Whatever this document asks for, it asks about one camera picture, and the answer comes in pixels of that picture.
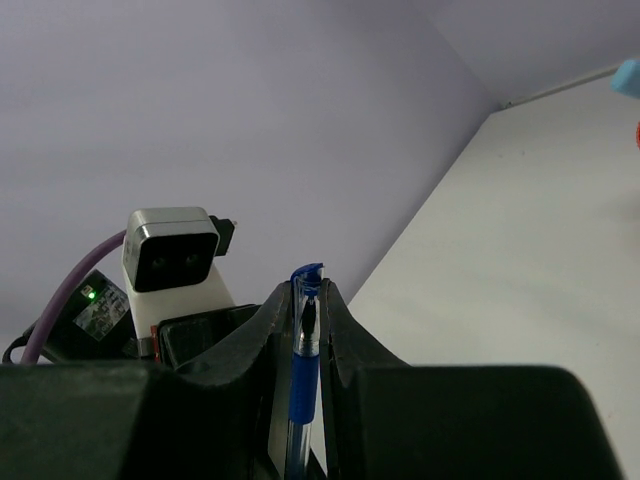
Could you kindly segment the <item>blue pen cap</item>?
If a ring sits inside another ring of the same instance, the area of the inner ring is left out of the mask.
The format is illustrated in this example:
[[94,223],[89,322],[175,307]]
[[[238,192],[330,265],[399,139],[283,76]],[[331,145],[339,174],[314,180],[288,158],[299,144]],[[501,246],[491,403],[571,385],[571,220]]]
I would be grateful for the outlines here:
[[300,357],[319,354],[319,294],[323,276],[323,263],[304,265],[291,275],[293,353]]

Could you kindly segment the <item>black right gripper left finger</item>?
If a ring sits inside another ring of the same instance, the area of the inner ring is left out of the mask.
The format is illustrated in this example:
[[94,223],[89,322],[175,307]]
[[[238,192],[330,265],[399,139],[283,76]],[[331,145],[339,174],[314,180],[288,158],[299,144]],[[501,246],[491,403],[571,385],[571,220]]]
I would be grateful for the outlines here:
[[280,284],[243,325],[178,370],[150,361],[5,366],[5,479],[274,479],[267,453]]

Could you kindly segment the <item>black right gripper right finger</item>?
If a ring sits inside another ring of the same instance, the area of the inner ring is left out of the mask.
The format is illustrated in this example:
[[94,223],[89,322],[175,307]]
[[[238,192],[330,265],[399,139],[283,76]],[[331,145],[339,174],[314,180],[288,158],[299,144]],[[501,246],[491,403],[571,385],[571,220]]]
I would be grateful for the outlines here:
[[320,376],[332,479],[619,479],[594,403],[554,366],[412,366],[321,290]]

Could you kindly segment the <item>blue translucent highlighter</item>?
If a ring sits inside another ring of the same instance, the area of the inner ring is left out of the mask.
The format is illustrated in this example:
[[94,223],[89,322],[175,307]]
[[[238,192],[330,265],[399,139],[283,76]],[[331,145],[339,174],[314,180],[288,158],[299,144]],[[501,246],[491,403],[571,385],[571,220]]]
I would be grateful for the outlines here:
[[625,60],[612,76],[610,88],[621,95],[640,99],[640,61]]

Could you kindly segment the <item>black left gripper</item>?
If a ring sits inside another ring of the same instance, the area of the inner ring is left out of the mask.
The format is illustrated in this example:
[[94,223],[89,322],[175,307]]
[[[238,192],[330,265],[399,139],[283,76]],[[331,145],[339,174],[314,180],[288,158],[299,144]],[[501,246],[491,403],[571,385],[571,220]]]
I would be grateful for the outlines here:
[[[157,326],[152,353],[176,368],[223,340],[258,309],[248,304],[163,321]],[[100,271],[92,271],[69,297],[42,355],[52,362],[137,359],[125,292]]]

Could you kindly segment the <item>blue ballpoint pen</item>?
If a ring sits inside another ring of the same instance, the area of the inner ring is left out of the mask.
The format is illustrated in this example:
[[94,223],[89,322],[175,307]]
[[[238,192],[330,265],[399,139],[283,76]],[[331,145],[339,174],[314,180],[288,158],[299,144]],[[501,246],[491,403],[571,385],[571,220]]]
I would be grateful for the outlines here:
[[304,479],[310,455],[311,424],[315,415],[316,394],[319,376],[319,354],[315,357],[300,357],[293,353],[289,394],[289,426],[285,477]]

